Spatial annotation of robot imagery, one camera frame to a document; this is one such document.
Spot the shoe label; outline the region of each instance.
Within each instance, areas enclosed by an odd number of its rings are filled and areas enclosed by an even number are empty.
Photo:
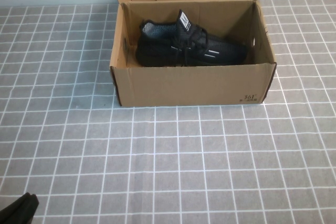
[[[189,19],[187,18],[187,16],[184,14],[184,12],[181,12],[180,21],[181,21],[182,25],[184,26],[184,28],[187,31],[189,31],[191,24],[190,24]]]

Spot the cardboard box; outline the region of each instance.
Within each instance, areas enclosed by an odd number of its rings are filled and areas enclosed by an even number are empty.
[[[110,70],[122,106],[262,103],[276,61],[257,0],[118,0]],[[210,34],[248,45],[243,65],[147,68],[135,59],[143,20],[174,22],[182,9]]]

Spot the black shoelace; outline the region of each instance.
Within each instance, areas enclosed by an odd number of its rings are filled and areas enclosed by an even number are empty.
[[[208,50],[209,40],[208,40],[208,32],[200,27],[199,25],[195,25],[196,29],[193,31],[193,33],[190,35],[188,40],[175,40],[175,44],[177,45],[177,51],[175,54],[175,66],[178,63],[178,56],[180,54],[180,51],[183,53],[183,64],[182,66],[187,67],[188,66],[188,49],[192,48],[200,48],[203,49],[202,52],[199,54],[205,54]],[[200,43],[198,40],[202,38],[203,33],[205,34],[205,43]]]

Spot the black sneaker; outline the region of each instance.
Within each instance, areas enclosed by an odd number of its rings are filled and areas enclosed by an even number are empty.
[[[148,20],[140,29],[135,55],[145,67],[239,65],[247,56],[246,46],[208,34],[182,10],[175,23]]]

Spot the black object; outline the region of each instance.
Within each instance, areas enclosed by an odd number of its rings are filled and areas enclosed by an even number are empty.
[[[35,194],[24,194],[0,211],[0,224],[31,224],[38,204]]]
[[[247,56],[246,46],[208,34],[182,10],[175,23],[147,20],[140,29],[135,55],[145,67],[238,65]]]

